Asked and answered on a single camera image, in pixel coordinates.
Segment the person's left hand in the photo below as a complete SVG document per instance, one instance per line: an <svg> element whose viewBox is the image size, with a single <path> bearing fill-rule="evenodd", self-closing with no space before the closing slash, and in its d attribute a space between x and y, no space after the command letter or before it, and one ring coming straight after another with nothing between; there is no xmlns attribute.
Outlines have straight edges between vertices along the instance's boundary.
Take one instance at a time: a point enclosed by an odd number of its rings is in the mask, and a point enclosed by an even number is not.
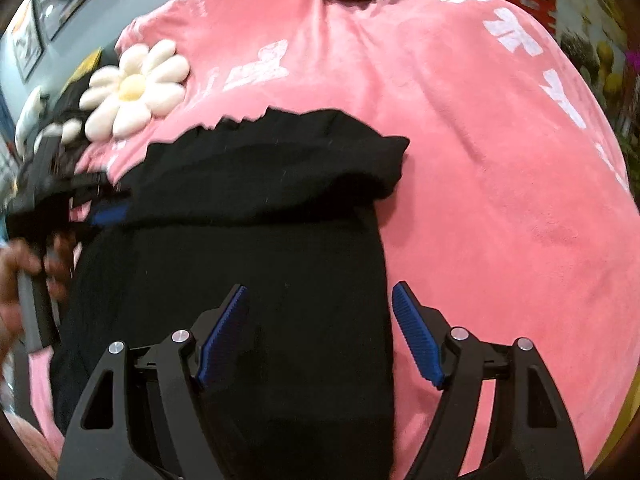
<svg viewBox="0 0 640 480"><path fill-rule="evenodd" d="M17 289L18 272L24 271L30 275L37 275L41 270L45 270L48 292L58 303L58 312L62 313L66 309L70 284L72 284L76 245L76 238L72 234L56 234L53 239L53 248L43 259L37 257L21 238L10 240L1 248L2 360L23 333Z"/></svg>

